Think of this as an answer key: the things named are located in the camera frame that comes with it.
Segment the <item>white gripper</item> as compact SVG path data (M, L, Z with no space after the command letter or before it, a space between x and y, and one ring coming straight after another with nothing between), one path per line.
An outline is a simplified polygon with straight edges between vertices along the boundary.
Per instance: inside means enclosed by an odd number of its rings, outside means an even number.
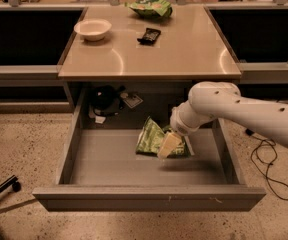
M170 126L175 133L166 133L161 142L157 157L159 159L167 158L181 143L181 137L179 135L188 136L209 121L208 116L195 112L188 101L174 107L170 117Z

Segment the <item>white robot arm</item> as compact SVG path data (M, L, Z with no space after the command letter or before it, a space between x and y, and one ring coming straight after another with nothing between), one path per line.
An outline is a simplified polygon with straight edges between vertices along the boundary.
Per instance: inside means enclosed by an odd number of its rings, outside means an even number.
M167 158L182 136L218 118L233 121L288 148L288 104L242 97L233 83L200 82L190 89L186 102L172 109L172 132L164 137L158 157Z

